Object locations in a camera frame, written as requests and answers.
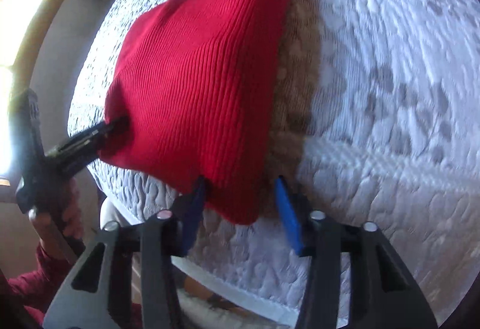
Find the red hat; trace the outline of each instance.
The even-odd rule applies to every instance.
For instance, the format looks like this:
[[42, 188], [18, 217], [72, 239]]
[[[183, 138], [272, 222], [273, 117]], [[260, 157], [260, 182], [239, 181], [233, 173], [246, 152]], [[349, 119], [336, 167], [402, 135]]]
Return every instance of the red hat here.
[[207, 206], [254, 222], [278, 45], [289, 0], [168, 0], [131, 26], [105, 101], [130, 128], [100, 152], [180, 192], [198, 175]]

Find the quilted blanket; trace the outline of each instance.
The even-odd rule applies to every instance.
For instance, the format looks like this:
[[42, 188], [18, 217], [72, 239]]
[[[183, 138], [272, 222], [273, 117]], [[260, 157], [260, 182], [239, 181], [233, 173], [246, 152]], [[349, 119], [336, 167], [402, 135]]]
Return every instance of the quilted blanket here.
[[[78, 78], [71, 135], [103, 118], [130, 25], [165, 0], [116, 0]], [[442, 323], [480, 270], [480, 5], [477, 0], [291, 0], [279, 51], [262, 216], [205, 211], [175, 264], [218, 294], [294, 325], [309, 262], [272, 201], [278, 174], [339, 221], [379, 224]], [[98, 186], [143, 221], [176, 192], [95, 161]], [[347, 322], [345, 261], [338, 325]]]

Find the wall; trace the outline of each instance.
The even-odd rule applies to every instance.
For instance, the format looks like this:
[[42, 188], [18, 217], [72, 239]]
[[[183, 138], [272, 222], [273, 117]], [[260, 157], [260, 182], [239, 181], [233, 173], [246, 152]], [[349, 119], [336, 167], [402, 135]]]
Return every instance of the wall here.
[[[65, 0], [35, 63], [30, 87], [38, 95], [45, 149], [67, 138], [67, 120], [78, 74], [110, 3]], [[97, 186], [88, 171], [77, 176], [87, 232], [98, 227]], [[0, 268], [7, 277], [35, 267], [38, 237], [16, 204], [0, 203]]]

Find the human hand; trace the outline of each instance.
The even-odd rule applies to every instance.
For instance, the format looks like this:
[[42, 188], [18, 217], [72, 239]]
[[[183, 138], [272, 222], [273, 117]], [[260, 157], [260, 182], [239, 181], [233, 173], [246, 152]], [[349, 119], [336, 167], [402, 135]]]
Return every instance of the human hand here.
[[[82, 211], [78, 206], [80, 190], [78, 189], [77, 181], [75, 179], [69, 181], [68, 195], [70, 202], [62, 214], [62, 219], [66, 223], [66, 226], [63, 229], [63, 235], [65, 237], [72, 236], [76, 239], [80, 239], [83, 236]], [[49, 227], [52, 222], [50, 214], [39, 213], [36, 208], [32, 208], [28, 212], [28, 218], [40, 237], [40, 244], [45, 253], [53, 259], [63, 260], [65, 258], [63, 253], [53, 236], [50, 234]]]

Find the silver screw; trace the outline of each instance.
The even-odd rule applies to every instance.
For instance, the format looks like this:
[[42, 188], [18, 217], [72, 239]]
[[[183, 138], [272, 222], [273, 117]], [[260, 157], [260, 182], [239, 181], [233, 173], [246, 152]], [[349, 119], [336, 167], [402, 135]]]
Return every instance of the silver screw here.
[[365, 222], [363, 228], [368, 232], [376, 232], [378, 230], [377, 224], [373, 222]]
[[310, 218], [313, 220], [323, 220], [326, 217], [325, 213], [320, 210], [313, 210], [310, 213]]
[[169, 218], [172, 217], [172, 212], [170, 210], [160, 210], [158, 213], [157, 213], [157, 218], [159, 220], [167, 220]]
[[112, 232], [114, 230], [117, 230], [120, 227], [119, 223], [115, 220], [111, 220], [105, 224], [103, 227], [103, 230], [106, 230], [108, 232]]

